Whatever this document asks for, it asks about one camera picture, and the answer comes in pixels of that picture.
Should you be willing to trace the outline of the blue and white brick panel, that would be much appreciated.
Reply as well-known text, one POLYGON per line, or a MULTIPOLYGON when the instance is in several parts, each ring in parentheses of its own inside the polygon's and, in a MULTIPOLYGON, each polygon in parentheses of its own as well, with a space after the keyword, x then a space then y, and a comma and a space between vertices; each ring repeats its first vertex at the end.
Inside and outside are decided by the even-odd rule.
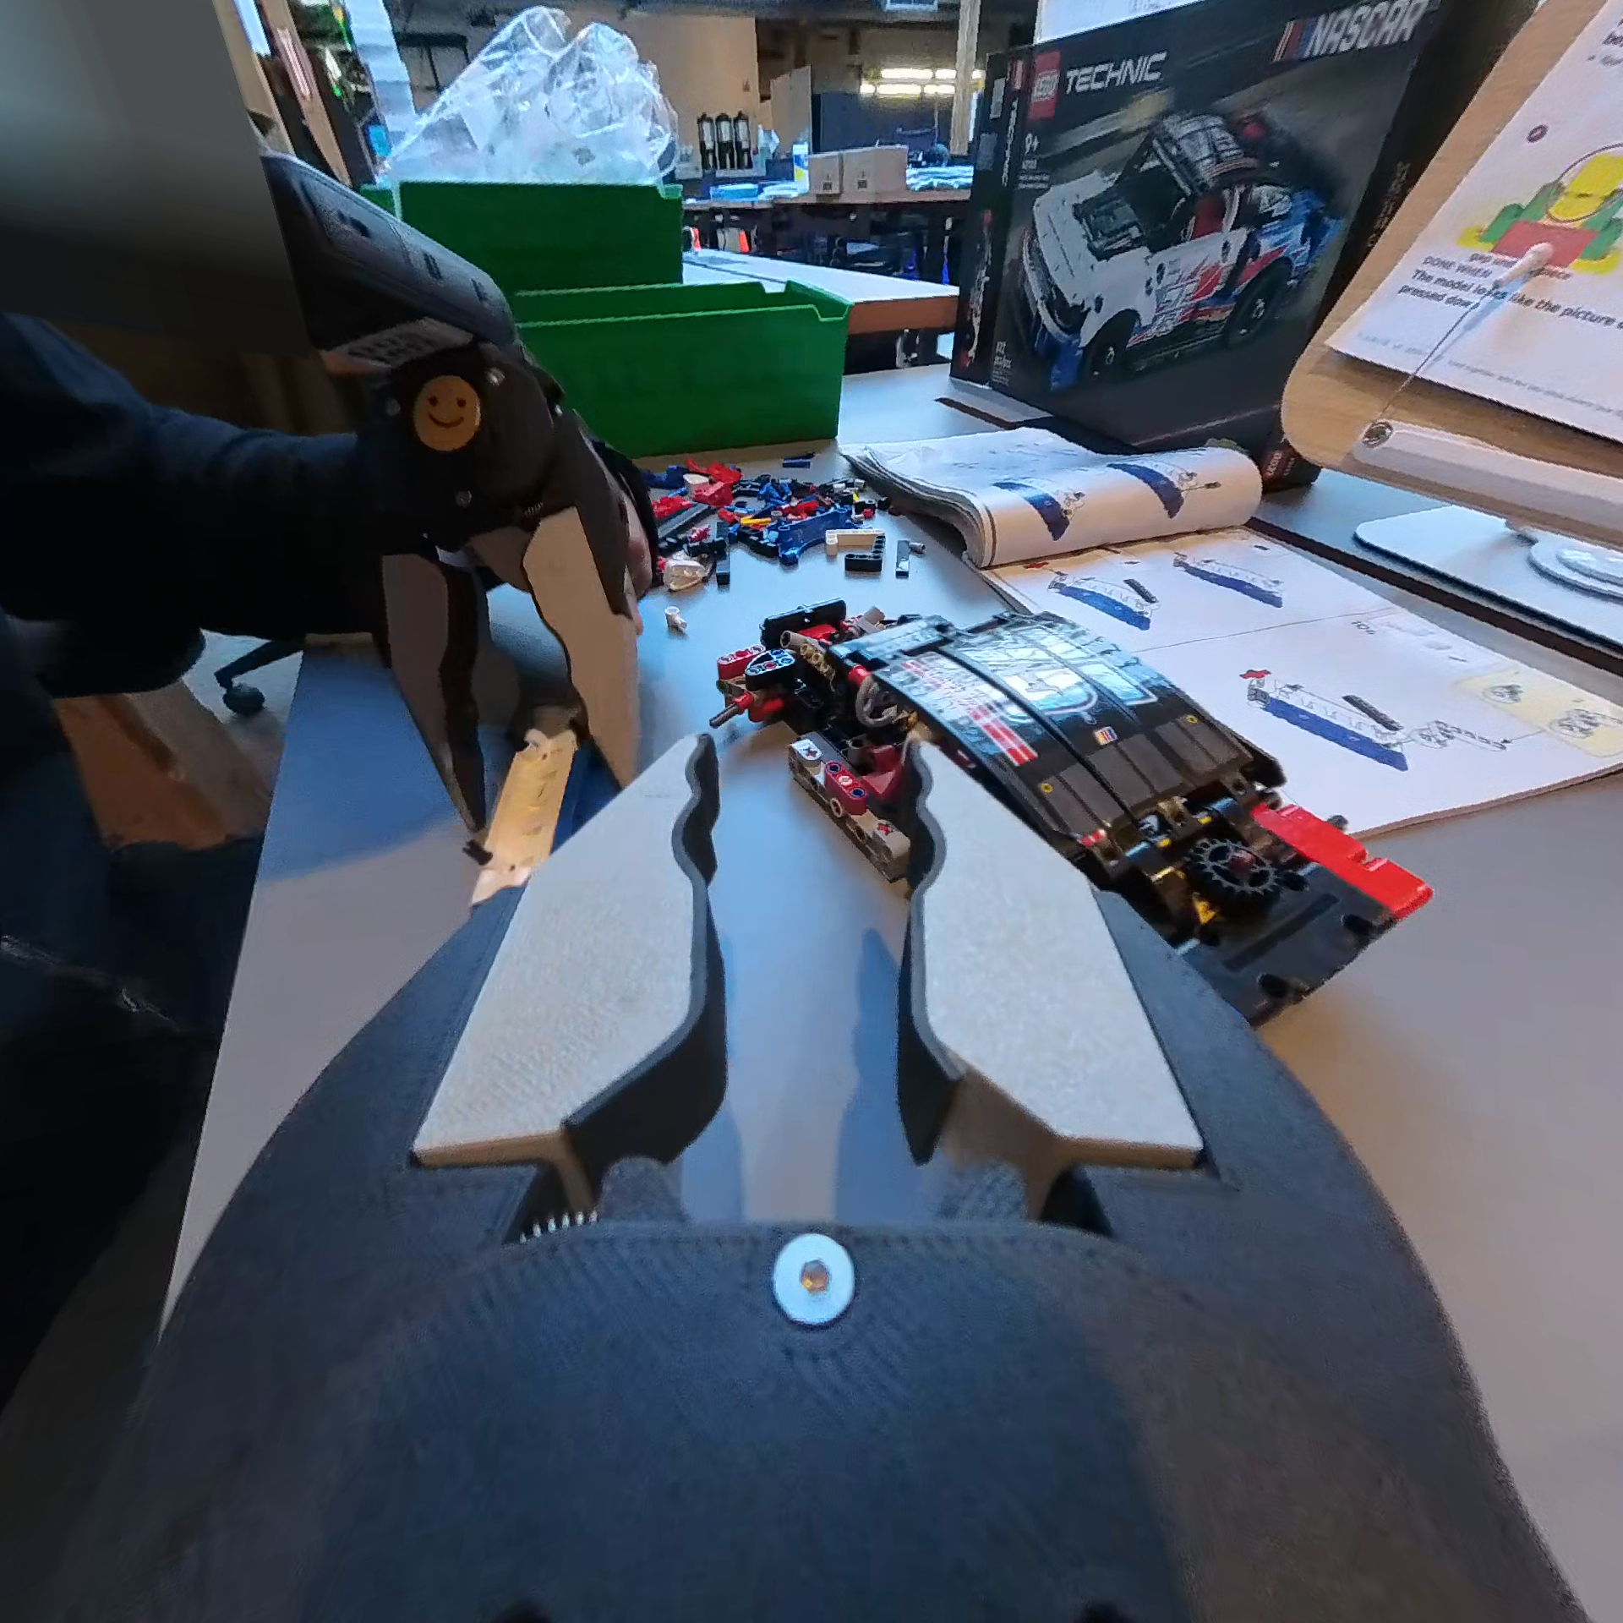
POLYGON ((488 826, 469 842, 475 862, 469 907, 498 899, 505 889, 523 889, 549 862, 560 842, 566 789, 581 754, 581 731, 560 724, 559 731, 527 729, 510 758, 488 826))

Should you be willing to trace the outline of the person's left forearm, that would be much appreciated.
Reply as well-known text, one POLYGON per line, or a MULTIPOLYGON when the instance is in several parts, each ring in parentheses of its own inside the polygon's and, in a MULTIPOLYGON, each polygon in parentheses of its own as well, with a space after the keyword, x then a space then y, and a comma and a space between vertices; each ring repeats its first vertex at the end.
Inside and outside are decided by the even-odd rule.
POLYGON ((378 633, 382 542, 356 435, 154 406, 4 315, 4 663, 51 699, 163 688, 204 633, 378 633))

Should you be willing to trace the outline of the toy brick car chassis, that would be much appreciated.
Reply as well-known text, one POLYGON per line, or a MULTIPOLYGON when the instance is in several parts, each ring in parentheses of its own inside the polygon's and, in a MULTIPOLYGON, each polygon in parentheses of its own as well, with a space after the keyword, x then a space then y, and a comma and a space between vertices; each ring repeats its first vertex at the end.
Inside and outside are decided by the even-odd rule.
POLYGON ((912 880, 912 743, 934 743, 1249 1023, 1410 920, 1432 889, 1294 804, 1283 768, 1126 649, 1053 612, 947 618, 843 600, 764 618, 715 663, 728 721, 788 724, 789 772, 884 874, 912 880))

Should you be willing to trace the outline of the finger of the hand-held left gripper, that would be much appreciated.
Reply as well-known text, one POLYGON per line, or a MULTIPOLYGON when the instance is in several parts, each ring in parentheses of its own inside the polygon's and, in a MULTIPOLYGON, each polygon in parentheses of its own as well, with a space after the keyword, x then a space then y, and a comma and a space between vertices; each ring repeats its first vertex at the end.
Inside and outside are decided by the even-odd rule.
POLYGON ((545 517, 523 554, 526 583, 559 638, 581 724, 625 789, 642 769, 642 612, 619 566, 619 606, 600 577, 600 557, 578 511, 545 517))
POLYGON ((382 557, 385 663, 463 826, 486 826, 475 667, 484 646, 484 586, 440 554, 382 557))

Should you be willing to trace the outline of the blue arched frame piece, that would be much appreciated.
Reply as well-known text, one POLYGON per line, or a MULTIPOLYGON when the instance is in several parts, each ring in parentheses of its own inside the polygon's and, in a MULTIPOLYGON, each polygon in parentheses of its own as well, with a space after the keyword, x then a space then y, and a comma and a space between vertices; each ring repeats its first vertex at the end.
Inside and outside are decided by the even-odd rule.
POLYGON ((735 539, 757 557, 799 566, 809 550, 822 547, 825 535, 840 531, 849 531, 849 517, 821 511, 811 517, 780 517, 767 525, 740 522, 735 539))

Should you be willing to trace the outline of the green plastic bin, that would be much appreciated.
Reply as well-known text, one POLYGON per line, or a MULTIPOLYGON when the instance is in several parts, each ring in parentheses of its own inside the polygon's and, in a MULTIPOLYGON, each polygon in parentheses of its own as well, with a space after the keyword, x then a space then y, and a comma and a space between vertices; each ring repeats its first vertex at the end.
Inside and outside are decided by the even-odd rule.
POLYGON ((800 281, 526 290, 530 357, 625 455, 817 446, 843 415, 850 303, 800 281))
POLYGON ((403 180, 361 195, 505 295, 683 281, 683 195, 657 184, 403 180))

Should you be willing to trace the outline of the clear plastic bag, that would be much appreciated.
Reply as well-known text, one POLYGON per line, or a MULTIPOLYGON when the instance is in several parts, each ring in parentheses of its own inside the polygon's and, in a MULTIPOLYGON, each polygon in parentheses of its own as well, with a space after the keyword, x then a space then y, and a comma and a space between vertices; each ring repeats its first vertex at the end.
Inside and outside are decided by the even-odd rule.
POLYGON ((392 140, 385 183, 657 184, 677 154, 677 111, 637 45, 533 5, 392 140))

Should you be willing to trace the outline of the pile of toy bricks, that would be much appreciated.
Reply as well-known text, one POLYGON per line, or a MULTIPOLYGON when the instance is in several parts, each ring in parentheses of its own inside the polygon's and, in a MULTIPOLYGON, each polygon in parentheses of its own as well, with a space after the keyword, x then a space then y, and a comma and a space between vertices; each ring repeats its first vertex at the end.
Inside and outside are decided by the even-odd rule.
MULTIPOLYGON (((884 572, 891 568, 898 577, 908 577, 912 557, 923 544, 890 539, 890 500, 872 492, 862 477, 840 475, 811 481, 809 473, 809 455, 784 457, 781 467, 762 475, 745 475, 735 463, 698 462, 669 463, 659 473, 642 473, 643 492, 650 495, 657 518, 653 583, 669 594, 687 594, 706 583, 728 586, 731 554, 738 550, 749 551, 749 547, 735 539, 740 522, 767 525, 780 517, 811 517, 821 511, 843 511, 850 531, 884 531, 884 572)), ((804 557, 811 554, 825 554, 825 547, 814 547, 804 557)))

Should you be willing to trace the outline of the printed instruction sheet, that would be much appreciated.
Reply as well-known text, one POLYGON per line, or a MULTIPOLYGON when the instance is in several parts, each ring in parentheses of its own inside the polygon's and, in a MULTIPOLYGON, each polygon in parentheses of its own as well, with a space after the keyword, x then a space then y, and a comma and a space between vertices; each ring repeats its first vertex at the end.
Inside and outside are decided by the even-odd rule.
POLYGON ((1327 351, 1621 442, 1621 2, 1547 2, 1327 351))

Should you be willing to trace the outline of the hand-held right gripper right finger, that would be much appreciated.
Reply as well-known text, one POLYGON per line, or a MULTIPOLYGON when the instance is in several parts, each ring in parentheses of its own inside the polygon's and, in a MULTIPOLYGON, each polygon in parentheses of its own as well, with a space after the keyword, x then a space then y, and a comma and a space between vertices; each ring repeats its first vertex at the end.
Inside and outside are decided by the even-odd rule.
POLYGON ((1042 1214, 1076 1168, 1195 1170, 1205 1135, 1096 889, 934 743, 898 990, 898 1106, 924 1168, 1014 1168, 1042 1214))

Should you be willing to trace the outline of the toy car set box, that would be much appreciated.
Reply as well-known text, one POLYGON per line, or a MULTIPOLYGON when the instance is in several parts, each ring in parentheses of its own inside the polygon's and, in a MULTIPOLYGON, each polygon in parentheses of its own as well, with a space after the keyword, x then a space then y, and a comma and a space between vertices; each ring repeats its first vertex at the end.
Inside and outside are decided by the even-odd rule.
POLYGON ((991 59, 952 379, 1265 463, 1442 12, 1187 2, 991 59))

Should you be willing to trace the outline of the black office chair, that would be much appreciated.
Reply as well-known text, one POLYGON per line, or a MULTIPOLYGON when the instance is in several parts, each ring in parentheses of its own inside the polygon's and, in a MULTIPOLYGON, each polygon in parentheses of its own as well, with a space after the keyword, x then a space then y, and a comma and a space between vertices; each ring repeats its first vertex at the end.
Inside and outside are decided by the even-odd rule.
POLYGON ((265 709, 265 693, 251 681, 254 673, 302 655, 303 638, 258 641, 243 655, 226 659, 212 670, 219 696, 226 711, 239 721, 251 721, 265 709))

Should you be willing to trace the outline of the person's dark clothing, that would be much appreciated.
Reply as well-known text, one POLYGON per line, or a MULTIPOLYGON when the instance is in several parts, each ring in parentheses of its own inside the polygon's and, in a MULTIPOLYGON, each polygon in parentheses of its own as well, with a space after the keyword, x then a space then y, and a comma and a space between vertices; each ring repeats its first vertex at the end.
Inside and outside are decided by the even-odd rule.
POLYGON ((203 1109, 259 855, 112 847, 4 623, 4 1406, 203 1109))

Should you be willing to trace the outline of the grey desk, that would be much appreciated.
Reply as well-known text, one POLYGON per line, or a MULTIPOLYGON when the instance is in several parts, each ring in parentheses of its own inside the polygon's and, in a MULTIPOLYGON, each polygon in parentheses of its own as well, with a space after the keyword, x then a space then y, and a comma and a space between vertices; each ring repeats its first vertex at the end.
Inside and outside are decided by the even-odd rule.
MULTIPOLYGON (((905 902, 722 731, 727 1105, 698 1221, 930 1214, 898 1117, 905 902)), ((1263 1038, 1361 1157, 1453 1320, 1525 1504, 1621 1619, 1621 776, 1373 842, 1435 898, 1263 1038)), ((314 1076, 468 920, 463 829, 367 644, 297 675, 170 1297, 314 1076)))

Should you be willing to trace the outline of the building instruction booklet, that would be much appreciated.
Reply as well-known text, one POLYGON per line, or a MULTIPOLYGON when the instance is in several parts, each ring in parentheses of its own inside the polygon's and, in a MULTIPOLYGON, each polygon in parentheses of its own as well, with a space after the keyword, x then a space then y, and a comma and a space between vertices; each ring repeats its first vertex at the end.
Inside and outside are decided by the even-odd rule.
POLYGON ((1232 446, 1093 453, 1016 427, 843 455, 952 525, 1016 606, 1144 658, 1355 834, 1621 772, 1617 703, 1252 531, 1263 481, 1232 446))

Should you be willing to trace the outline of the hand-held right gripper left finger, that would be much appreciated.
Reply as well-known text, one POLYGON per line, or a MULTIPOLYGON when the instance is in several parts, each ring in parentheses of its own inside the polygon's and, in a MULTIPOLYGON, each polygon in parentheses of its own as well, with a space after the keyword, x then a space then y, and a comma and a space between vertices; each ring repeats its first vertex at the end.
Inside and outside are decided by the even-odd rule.
POLYGON ((727 1092, 719 811, 715 739, 691 733, 539 866, 418 1130, 418 1164, 546 1164, 584 1205, 613 1164, 675 1164, 705 1135, 727 1092))

